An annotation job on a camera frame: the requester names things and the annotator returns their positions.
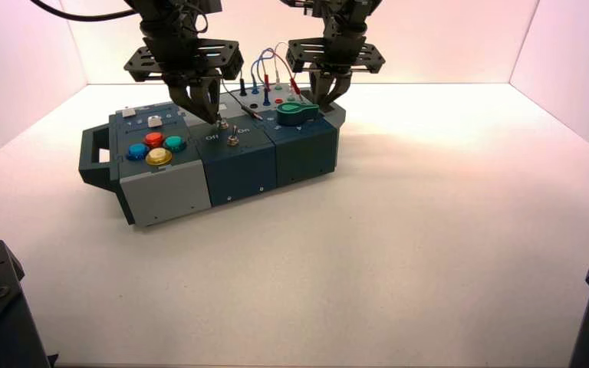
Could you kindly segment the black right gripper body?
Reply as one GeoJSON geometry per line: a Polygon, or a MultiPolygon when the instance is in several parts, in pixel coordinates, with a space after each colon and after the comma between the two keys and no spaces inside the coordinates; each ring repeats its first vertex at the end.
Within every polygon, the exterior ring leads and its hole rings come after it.
{"type": "Polygon", "coordinates": [[[288,42],[287,61],[294,72],[348,71],[377,74],[385,64],[376,46],[367,43],[367,24],[326,20],[318,38],[299,38],[288,42]]]}

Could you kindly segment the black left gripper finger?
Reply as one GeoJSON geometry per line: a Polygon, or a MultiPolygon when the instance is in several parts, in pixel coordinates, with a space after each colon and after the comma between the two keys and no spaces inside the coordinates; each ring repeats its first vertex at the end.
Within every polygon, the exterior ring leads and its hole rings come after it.
{"type": "Polygon", "coordinates": [[[205,121],[205,107],[203,104],[203,88],[200,85],[187,87],[186,85],[168,86],[172,101],[184,110],[205,121]]]}
{"type": "Polygon", "coordinates": [[[205,121],[217,121],[219,115],[220,78],[205,77],[202,80],[205,121]]]}

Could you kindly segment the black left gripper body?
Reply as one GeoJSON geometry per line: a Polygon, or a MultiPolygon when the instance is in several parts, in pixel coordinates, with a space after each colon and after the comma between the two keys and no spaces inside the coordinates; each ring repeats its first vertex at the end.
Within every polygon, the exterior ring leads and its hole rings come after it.
{"type": "Polygon", "coordinates": [[[224,80],[236,79],[244,59],[237,41],[200,38],[208,26],[143,22],[145,45],[133,52],[123,66],[136,82],[159,80],[167,74],[200,77],[218,71],[224,80]]]}

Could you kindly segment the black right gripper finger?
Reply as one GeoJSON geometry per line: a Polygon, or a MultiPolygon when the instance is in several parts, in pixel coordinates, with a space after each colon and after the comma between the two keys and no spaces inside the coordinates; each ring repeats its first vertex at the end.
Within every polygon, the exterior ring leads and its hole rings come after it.
{"type": "Polygon", "coordinates": [[[320,107],[328,105],[326,101],[328,93],[331,89],[331,75],[329,73],[310,73],[310,101],[320,107]]]}
{"type": "Polygon", "coordinates": [[[333,89],[328,93],[328,104],[332,104],[337,98],[347,92],[350,87],[352,72],[345,74],[336,74],[334,76],[333,89]]]}

